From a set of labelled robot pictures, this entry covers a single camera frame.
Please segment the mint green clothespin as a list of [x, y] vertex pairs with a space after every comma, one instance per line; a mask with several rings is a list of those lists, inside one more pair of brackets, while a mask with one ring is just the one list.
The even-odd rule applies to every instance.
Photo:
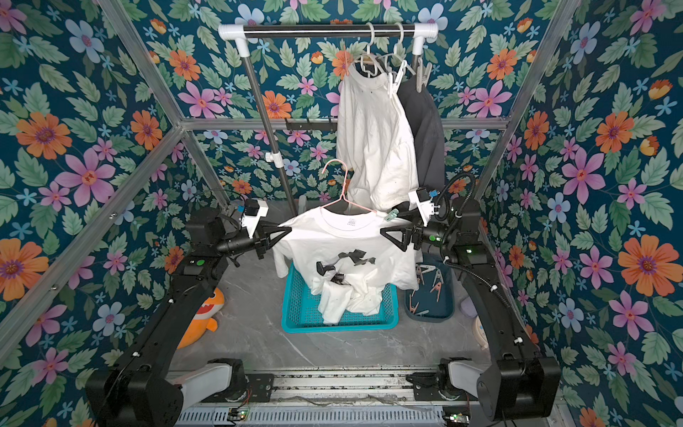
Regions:
[[391, 211], [389, 211], [389, 213], [387, 213], [384, 220], [386, 220], [386, 222], [392, 222], [398, 218], [399, 214], [400, 211], [398, 210], [398, 208], [393, 208], [391, 209]]

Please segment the white garment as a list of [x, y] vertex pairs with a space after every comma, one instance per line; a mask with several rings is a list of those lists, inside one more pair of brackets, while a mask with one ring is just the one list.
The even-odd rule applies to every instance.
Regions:
[[389, 75], [351, 66], [338, 107], [336, 154], [353, 170], [348, 199], [384, 212], [409, 201], [418, 188], [414, 136]]
[[293, 265], [312, 295], [318, 295], [323, 323], [336, 325], [345, 312], [372, 316], [379, 312], [388, 285], [416, 291], [416, 265], [422, 252], [402, 250], [381, 230], [404, 227], [408, 221], [386, 219], [386, 213], [341, 215], [313, 208], [284, 222], [291, 231], [273, 247], [277, 275]]

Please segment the pink wire hanger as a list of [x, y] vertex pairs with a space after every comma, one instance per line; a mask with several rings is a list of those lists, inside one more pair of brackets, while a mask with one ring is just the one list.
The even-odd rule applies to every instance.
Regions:
[[340, 215], [361, 215], [361, 214], [366, 214], [366, 213], [373, 213], [375, 214], [376, 211], [367, 207], [367, 206], [362, 206], [359, 205], [352, 200], [348, 199], [348, 184], [350, 183], [349, 180], [349, 168], [346, 165], [345, 162], [340, 160], [339, 158], [333, 158], [327, 163], [325, 163], [323, 167], [323, 171], [326, 172], [327, 169], [332, 164], [339, 164], [342, 166], [344, 175], [343, 179], [341, 180], [341, 190], [339, 191], [339, 195], [336, 199], [331, 199], [329, 202], [326, 204], [320, 206], [320, 209], [325, 209], [329, 212], [335, 213], [335, 214], [340, 214]]

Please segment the dark grey t-shirt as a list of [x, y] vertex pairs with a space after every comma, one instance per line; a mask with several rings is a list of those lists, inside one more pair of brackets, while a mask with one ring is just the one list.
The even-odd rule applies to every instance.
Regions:
[[414, 136], [414, 151], [420, 187], [441, 190], [446, 178], [446, 138], [441, 116], [428, 90], [417, 91], [413, 76], [398, 89], [398, 99]]

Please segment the white plastic hanger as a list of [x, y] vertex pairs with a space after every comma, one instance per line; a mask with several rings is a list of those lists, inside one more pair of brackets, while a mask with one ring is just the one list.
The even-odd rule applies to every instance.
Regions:
[[382, 66], [377, 60], [377, 57], [372, 53], [372, 48], [375, 43], [375, 25], [369, 22], [366, 26], [369, 28], [370, 39], [366, 43], [365, 50], [352, 63], [352, 70], [357, 71], [359, 75], [366, 78], [377, 78], [382, 72]]
[[400, 22], [397, 24], [397, 26], [399, 31], [398, 42], [394, 44], [392, 52], [382, 55], [378, 62], [382, 66], [383, 72], [386, 74], [388, 74], [388, 72], [391, 70], [398, 70], [401, 66], [406, 67], [406, 74], [404, 76], [404, 78], [406, 78], [410, 75], [415, 75], [415, 71], [413, 67], [408, 64], [406, 56], [399, 51], [403, 47], [405, 30]]

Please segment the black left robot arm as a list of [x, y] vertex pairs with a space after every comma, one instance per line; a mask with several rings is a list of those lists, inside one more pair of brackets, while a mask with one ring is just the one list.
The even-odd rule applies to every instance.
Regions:
[[183, 410], [215, 394], [237, 400], [249, 393], [239, 359], [214, 359], [169, 378], [181, 339], [229, 265], [250, 251], [263, 258], [291, 230], [266, 221], [264, 200], [248, 199], [233, 232], [219, 210], [202, 208], [186, 224], [191, 250], [172, 275], [158, 309], [133, 344], [108, 369], [94, 372], [85, 391], [99, 426], [173, 426]]

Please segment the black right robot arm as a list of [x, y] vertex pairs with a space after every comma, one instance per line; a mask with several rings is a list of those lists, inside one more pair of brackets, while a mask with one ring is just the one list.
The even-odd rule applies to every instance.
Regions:
[[435, 374], [412, 376], [414, 387], [426, 380], [444, 399], [446, 426], [505, 426], [551, 415], [560, 389], [561, 369], [533, 343], [510, 298], [493, 251], [480, 233], [480, 204], [466, 195], [452, 201], [443, 189], [432, 197], [425, 188], [408, 194], [410, 209], [398, 213], [405, 225], [380, 233], [402, 251], [430, 244], [443, 265], [460, 274], [487, 339], [491, 363], [442, 359]]

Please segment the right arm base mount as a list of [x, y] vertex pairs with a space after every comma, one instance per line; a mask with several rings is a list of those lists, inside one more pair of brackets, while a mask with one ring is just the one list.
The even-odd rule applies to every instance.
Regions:
[[406, 380], [418, 401], [478, 401], [471, 393], [453, 386], [448, 375], [440, 371], [414, 372]]

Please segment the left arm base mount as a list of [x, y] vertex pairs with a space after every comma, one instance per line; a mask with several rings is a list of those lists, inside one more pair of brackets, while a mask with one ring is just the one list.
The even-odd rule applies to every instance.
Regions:
[[275, 390], [275, 375], [238, 374], [229, 387], [202, 400], [202, 403], [247, 404], [265, 403]]

